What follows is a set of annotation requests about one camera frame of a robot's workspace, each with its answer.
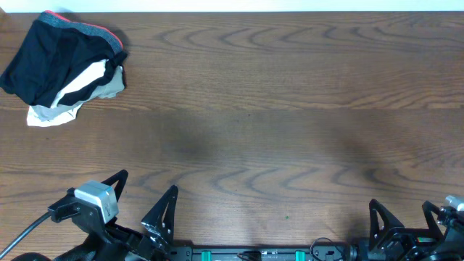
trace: black cloth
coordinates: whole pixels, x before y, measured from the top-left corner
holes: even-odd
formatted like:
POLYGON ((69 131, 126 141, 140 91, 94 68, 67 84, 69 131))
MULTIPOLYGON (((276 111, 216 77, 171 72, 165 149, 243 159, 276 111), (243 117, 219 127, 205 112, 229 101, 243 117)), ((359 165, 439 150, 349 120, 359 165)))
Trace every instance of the black cloth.
MULTIPOLYGON (((112 60, 113 68, 113 64, 120 61, 115 59, 112 47, 102 37, 89 36, 74 28, 56 28, 36 20, 20 50, 1 75, 0 86, 8 94, 18 95, 26 104, 50 107, 61 89, 91 63, 102 59, 112 60)), ((87 91, 96 88, 87 87, 87 91)), ((66 101, 85 100, 76 97, 69 96, 66 101)))

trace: wood grain surface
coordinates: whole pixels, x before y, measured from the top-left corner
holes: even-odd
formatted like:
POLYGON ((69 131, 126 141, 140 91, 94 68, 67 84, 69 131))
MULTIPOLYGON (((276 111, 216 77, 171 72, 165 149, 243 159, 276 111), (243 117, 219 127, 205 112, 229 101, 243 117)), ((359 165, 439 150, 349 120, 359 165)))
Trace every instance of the wood grain surface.
MULTIPOLYGON (((372 198, 423 228, 425 200, 462 194, 463 13, 64 16, 121 37, 128 87, 50 128, 1 92, 1 248, 67 188, 123 168, 118 222, 142 231, 177 184, 175 239, 197 245, 349 241, 372 198)), ((36 17, 2 20, 1 71, 36 17)), ((85 236, 46 221, 7 260, 85 236)))

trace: metal bracket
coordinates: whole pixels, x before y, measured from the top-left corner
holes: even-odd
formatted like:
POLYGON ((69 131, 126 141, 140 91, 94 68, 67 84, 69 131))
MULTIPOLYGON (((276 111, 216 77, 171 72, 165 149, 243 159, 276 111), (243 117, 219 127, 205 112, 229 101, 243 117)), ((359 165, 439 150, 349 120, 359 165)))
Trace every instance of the metal bracket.
POLYGON ((162 252, 166 252, 174 241, 174 212, 178 192, 177 186, 171 186, 141 221, 156 248, 162 252))
POLYGON ((443 233, 440 231, 434 216, 432 213, 435 213, 438 219, 441 219, 442 213, 440 213, 440 208, 435 206, 434 204, 426 201, 422 204, 423 215, 426 217, 426 222, 428 229, 430 230, 431 235, 438 240, 443 239, 443 233))
POLYGON ((395 228, 405 228, 405 226, 395 217, 386 207, 380 202, 372 199, 369 202, 370 215, 370 236, 369 236, 369 251, 381 245, 385 241, 387 233, 395 228), (377 213, 381 216, 384 227, 379 228, 377 213))

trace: white cloth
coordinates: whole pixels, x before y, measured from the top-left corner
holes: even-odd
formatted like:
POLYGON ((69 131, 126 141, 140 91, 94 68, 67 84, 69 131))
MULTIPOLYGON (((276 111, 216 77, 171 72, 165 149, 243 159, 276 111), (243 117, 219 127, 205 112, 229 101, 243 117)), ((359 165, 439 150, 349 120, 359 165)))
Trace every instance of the white cloth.
POLYGON ((80 109, 81 105, 78 105, 76 108, 69 110, 67 112, 63 112, 62 114, 56 116, 53 120, 46 120, 46 121, 41 121, 41 119, 38 117, 37 113, 34 111, 34 109, 29 106, 29 111, 28 111, 28 126, 38 126, 38 127, 50 127, 50 126, 58 126, 63 123, 68 123, 71 120, 75 119, 75 116, 78 113, 78 110, 80 109))
MULTIPOLYGON (((105 85, 105 86, 98 86, 95 91, 92 93, 90 98, 87 101, 90 101, 96 97, 99 98, 113 98, 116 94, 120 91, 124 90, 124 83, 123 83, 123 67, 119 66, 116 68, 115 75, 113 79, 105 85)), ((71 120, 76 118, 78 110, 87 101, 80 101, 76 103, 73 107, 67 105, 58 104, 54 109, 62 109, 62 108, 71 108, 51 120, 42 120, 41 117, 38 115, 37 111, 43 109, 52 109, 52 108, 45 108, 41 107, 40 105, 36 105, 33 107, 29 107, 27 122, 28 126, 38 126, 38 127, 49 127, 49 126, 57 126, 63 123, 68 123, 71 120)))

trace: cloth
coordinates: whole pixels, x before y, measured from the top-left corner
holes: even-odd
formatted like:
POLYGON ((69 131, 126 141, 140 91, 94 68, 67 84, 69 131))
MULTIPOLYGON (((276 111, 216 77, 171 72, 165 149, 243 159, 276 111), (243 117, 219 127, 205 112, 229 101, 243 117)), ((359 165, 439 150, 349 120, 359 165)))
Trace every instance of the cloth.
POLYGON ((94 80, 79 91, 73 91, 65 94, 63 98, 59 100, 59 103, 70 106, 76 102, 88 100, 96 87, 106 85, 111 81, 111 79, 113 79, 117 66, 121 65, 126 57, 127 54, 124 51, 116 54, 114 58, 106 62, 105 71, 102 77, 94 80))
POLYGON ((94 62, 90 64, 87 69, 85 69, 78 77, 76 77, 70 84, 66 85, 61 91, 57 93, 54 101, 51 103, 50 108, 56 108, 59 100, 61 100, 65 94, 79 91, 96 79, 102 77, 106 70, 105 65, 107 61, 108 60, 103 59, 100 62, 94 62))
MULTIPOLYGON (((87 100, 99 98, 113 98, 124 90, 123 67, 117 67, 112 80, 105 86, 98 86, 87 100)), ((87 101, 80 101, 72 106, 58 104, 55 108, 41 105, 30 106, 27 122, 29 126, 49 127, 68 123, 76 118, 78 110, 87 101)))
POLYGON ((97 86, 111 81, 115 68, 126 57, 120 40, 107 29, 70 22, 47 11, 33 22, 20 50, 1 75, 0 86, 26 104, 50 107, 63 86, 93 62, 107 59, 108 72, 100 79, 79 93, 63 97, 67 104, 84 101, 97 86))

